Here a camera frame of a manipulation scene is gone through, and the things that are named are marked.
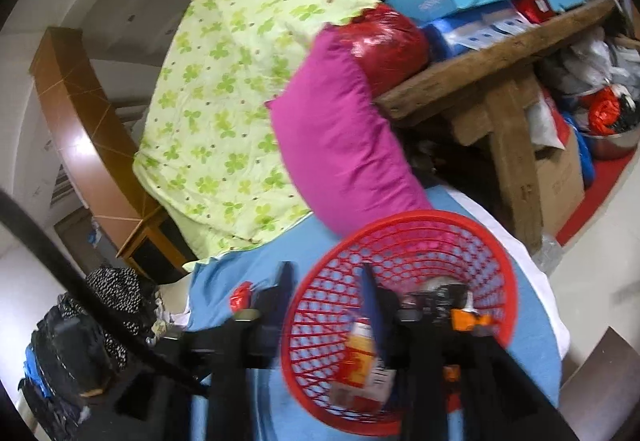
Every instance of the red mat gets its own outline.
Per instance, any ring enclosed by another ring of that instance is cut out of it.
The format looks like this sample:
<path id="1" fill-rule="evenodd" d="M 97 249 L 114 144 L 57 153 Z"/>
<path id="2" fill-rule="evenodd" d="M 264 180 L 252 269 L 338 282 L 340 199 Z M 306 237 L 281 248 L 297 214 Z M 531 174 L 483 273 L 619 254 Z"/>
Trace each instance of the red mat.
<path id="1" fill-rule="evenodd" d="M 574 236 L 580 228 L 591 218 L 596 210 L 603 204 L 609 195 L 611 189 L 618 181 L 620 174 L 633 159 L 633 154 L 629 154 L 614 161 L 594 161 L 593 166 L 596 170 L 596 177 L 591 185 L 584 193 L 584 199 L 575 209 L 575 212 L 566 222 L 562 230 L 558 231 L 556 241 L 564 246 Z"/>

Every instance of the red plastic basket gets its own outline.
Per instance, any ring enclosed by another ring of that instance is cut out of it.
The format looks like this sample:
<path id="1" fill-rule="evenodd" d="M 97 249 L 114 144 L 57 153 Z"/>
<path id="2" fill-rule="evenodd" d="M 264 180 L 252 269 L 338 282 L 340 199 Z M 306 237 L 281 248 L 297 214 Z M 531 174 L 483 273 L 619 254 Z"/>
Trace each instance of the red plastic basket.
<path id="1" fill-rule="evenodd" d="M 465 282 L 476 309 L 492 316 L 502 345 L 508 345 L 516 319 L 516 280 L 502 246 L 485 227 L 462 215 L 418 210 L 351 235 L 300 283 L 282 336 L 282 372 L 291 394 L 316 419 L 344 432 L 394 435 L 400 411 L 366 414 L 329 403 L 330 381 L 351 327 L 348 309 L 360 306 L 355 269 L 362 262 L 370 262 L 378 282 L 398 293 L 441 275 Z"/>

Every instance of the tiled floor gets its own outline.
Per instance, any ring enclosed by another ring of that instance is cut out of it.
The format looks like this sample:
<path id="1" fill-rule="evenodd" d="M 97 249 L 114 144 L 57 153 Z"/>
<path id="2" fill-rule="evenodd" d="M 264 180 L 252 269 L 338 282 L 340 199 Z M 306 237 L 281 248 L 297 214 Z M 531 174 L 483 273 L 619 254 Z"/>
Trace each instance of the tiled floor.
<path id="1" fill-rule="evenodd" d="M 560 317 L 581 364 L 613 327 L 640 351 L 640 165 L 629 163 L 607 201 L 564 248 L 551 275 Z"/>

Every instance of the cardboard box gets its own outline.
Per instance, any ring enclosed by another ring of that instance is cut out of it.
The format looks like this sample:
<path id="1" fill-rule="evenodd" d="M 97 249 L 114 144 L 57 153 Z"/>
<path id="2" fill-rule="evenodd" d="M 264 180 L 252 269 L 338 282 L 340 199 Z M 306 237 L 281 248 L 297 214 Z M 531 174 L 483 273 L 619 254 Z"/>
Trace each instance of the cardboard box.
<path id="1" fill-rule="evenodd" d="M 542 227 L 555 236 L 584 198 L 577 139 L 572 133 L 565 150 L 548 148 L 536 157 Z"/>

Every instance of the pink pillow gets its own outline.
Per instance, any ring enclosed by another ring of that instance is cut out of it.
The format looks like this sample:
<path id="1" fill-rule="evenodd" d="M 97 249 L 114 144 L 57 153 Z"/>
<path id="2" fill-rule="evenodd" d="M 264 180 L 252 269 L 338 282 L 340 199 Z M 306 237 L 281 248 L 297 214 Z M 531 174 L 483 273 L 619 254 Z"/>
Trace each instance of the pink pillow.
<path id="1" fill-rule="evenodd" d="M 266 105 L 291 180 L 334 233 L 432 208 L 335 27 L 320 32 L 282 95 Z"/>

